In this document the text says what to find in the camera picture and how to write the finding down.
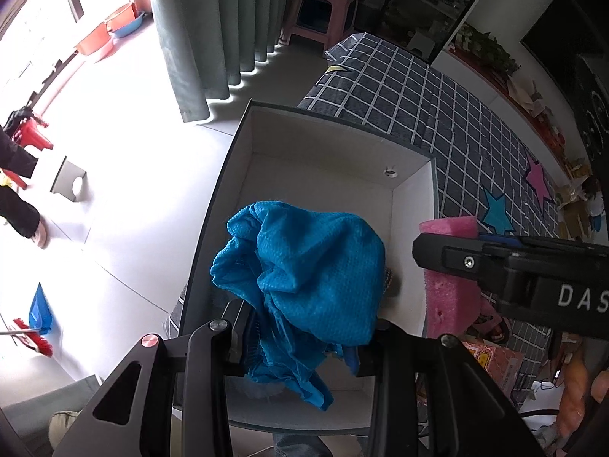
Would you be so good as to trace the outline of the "white storage box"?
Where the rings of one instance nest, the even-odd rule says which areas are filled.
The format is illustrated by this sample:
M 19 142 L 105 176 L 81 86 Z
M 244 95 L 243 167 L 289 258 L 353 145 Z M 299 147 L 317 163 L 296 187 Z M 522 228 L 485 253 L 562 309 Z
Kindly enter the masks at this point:
M 412 256 L 422 222 L 437 214 L 432 158 L 383 132 L 303 109 L 251 102 L 220 171 L 185 290 L 181 332 L 215 319 L 229 302 L 210 267 L 228 242 L 227 221 L 259 200 L 360 216 L 385 244 L 392 286 L 380 316 L 413 335 L 425 332 L 424 274 Z M 319 368 L 332 406 L 316 409 L 289 390 L 231 377 L 229 422 L 263 432 L 362 434 L 371 424 L 374 382 L 335 357 Z

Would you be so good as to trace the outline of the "blue waffle cloth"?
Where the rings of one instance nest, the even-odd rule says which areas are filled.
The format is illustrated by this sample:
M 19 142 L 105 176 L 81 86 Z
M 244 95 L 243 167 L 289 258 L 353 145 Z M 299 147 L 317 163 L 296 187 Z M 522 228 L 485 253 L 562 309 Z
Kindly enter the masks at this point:
M 357 371 L 386 290 L 385 246 L 360 216 L 282 201 L 240 209 L 210 267 L 213 284 L 252 308 L 247 376 L 281 383 L 321 411 L 332 392 L 317 373 L 330 354 Z

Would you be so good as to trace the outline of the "grey checkered star blanket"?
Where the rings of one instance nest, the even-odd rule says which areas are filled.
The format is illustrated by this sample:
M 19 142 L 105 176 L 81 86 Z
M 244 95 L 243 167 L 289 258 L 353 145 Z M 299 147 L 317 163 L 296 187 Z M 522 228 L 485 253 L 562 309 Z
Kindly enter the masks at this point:
M 482 230 L 557 235 L 551 195 L 526 177 L 537 159 L 494 112 L 452 78 L 393 43 L 356 33 L 325 53 L 328 67 L 301 109 L 367 125 L 435 159 L 441 216 Z

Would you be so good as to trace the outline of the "red plastic stool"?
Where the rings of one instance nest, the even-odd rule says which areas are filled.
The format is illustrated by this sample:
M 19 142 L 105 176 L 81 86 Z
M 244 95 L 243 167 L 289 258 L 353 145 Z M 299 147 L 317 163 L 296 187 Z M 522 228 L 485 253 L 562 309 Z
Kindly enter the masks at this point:
M 35 147 L 39 151 L 52 150 L 54 145 L 43 135 L 48 123 L 31 117 L 20 122 L 13 134 L 13 141 L 21 147 Z

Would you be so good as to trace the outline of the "red patterned tissue pack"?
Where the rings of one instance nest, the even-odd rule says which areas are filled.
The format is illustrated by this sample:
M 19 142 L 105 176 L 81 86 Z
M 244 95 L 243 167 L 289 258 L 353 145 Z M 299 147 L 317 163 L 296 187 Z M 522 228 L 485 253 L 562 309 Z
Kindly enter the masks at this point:
M 464 346 L 493 378 L 502 392 L 510 397 L 522 366 L 522 353 L 485 342 L 464 342 Z

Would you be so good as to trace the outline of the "blue dustpan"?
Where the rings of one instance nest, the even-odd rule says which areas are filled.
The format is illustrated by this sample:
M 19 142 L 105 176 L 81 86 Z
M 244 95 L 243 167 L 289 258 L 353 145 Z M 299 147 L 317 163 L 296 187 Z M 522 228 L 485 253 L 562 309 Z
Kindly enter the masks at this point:
M 49 305 L 42 285 L 38 284 L 33 295 L 28 313 L 28 325 L 38 331 L 40 335 L 60 332 L 60 326 Z

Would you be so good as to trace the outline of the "pink sponge block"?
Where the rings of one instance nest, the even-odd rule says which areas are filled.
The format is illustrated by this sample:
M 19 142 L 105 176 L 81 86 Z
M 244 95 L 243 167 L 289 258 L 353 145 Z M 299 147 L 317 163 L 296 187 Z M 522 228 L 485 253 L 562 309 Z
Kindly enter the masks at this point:
M 419 224 L 421 233 L 463 238 L 478 236 L 478 222 L 473 216 L 443 218 Z M 424 271 L 426 300 L 426 336 L 437 339 L 444 333 L 464 334 L 481 313 L 481 292 L 474 281 Z

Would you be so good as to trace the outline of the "grey green curtain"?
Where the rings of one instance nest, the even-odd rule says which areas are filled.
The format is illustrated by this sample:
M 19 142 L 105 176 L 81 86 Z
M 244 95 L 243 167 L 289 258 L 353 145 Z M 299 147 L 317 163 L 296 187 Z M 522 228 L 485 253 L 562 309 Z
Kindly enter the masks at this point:
M 264 62 L 280 38 L 288 0 L 152 0 L 182 120 L 205 121 L 209 102 Z

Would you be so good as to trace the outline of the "red wash basin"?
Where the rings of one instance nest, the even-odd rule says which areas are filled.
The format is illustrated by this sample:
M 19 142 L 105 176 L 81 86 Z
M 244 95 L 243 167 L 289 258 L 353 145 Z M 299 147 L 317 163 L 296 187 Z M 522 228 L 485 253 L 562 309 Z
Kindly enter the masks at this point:
M 77 22 L 72 42 L 75 50 L 86 57 L 109 46 L 115 38 L 124 37 L 136 30 L 145 13 L 137 10 L 134 3 L 118 7 L 105 18 L 84 16 Z

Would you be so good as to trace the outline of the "red broom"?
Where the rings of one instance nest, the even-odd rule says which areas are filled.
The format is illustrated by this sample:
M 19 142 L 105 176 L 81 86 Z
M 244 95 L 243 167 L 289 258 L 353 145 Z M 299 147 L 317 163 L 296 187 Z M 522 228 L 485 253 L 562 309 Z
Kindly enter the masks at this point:
M 24 347 L 37 354 L 48 358 L 53 356 L 53 346 L 38 329 L 30 327 L 22 319 L 14 319 L 13 326 L 7 326 L 1 334 L 18 340 Z

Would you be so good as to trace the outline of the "pink plastic stool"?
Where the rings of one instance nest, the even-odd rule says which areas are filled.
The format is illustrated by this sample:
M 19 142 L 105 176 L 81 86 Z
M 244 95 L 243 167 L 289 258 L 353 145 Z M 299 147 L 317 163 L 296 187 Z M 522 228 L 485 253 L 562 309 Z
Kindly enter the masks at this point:
M 289 45 L 299 36 L 326 51 L 353 33 L 357 6 L 358 0 L 292 0 L 280 42 Z

